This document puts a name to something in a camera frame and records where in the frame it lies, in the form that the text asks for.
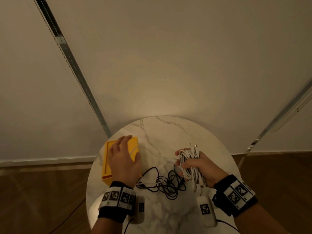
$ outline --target left hand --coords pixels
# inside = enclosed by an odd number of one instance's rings
[[[132,135],[120,137],[108,150],[108,165],[112,171],[112,180],[124,183],[132,188],[135,187],[141,177],[142,161],[139,152],[132,161],[128,151],[128,141]]]

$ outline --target white cable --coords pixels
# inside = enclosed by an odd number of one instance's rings
[[[200,173],[198,168],[188,168],[188,169],[184,169],[182,168],[182,164],[189,158],[194,158],[197,159],[199,158],[199,150],[197,147],[197,144],[195,146],[193,146],[193,143],[191,143],[191,150],[180,150],[179,152],[179,158],[180,158],[180,165],[181,165],[181,170],[183,173],[183,176],[192,181],[193,183],[193,191],[194,193],[196,192],[197,189],[197,183],[200,185],[201,189],[203,189],[204,187],[204,179],[202,177],[202,174]]]

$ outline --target right hand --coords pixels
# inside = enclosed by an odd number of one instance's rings
[[[178,151],[176,151],[176,156],[179,156],[180,150],[184,149],[179,149]],[[177,160],[175,164],[177,166],[180,166],[180,161]],[[187,159],[182,164],[182,168],[198,168],[201,174],[205,177],[206,183],[209,188],[213,188],[216,183],[229,175],[221,168],[219,168],[213,161],[211,161],[210,158],[208,158],[202,151],[199,151],[199,158]]]

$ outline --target yellow box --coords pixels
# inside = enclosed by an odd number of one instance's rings
[[[105,147],[104,147],[105,149],[104,149],[104,155],[103,155],[102,181],[105,184],[107,184],[108,186],[110,186],[112,183],[112,172],[110,170],[110,167],[109,167],[108,161],[107,161],[107,151],[115,142],[116,142],[116,140],[115,141],[106,141]],[[136,153],[139,152],[138,138],[137,137],[132,137],[128,141],[128,151],[129,151],[129,154],[130,154],[132,161],[134,161]]]

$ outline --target round table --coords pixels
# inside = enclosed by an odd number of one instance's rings
[[[138,137],[139,150],[142,156],[142,173],[150,167],[157,167],[160,175],[167,176],[173,169],[178,149],[189,147],[190,143],[197,144],[214,163],[229,174],[240,178],[239,170],[228,150],[208,130],[189,120],[172,116],[154,116],[140,119],[123,127],[109,140],[117,140],[123,135]],[[86,206],[90,223],[90,208],[95,200],[105,192],[108,186],[101,180],[104,148],[93,162],[90,170]],[[147,173],[142,182],[153,183],[156,171]],[[145,197],[145,220],[142,224],[130,224],[127,234],[163,234],[163,233],[237,233],[226,224],[218,223],[215,228],[204,228],[200,223],[199,210],[196,204],[196,194],[192,184],[187,182],[187,190],[178,193],[175,200],[169,200],[165,194],[152,193],[148,190],[135,188],[138,195]],[[215,190],[205,188],[204,193],[210,198]],[[235,226],[233,217],[228,217],[220,209],[215,209],[217,219],[224,220]]]

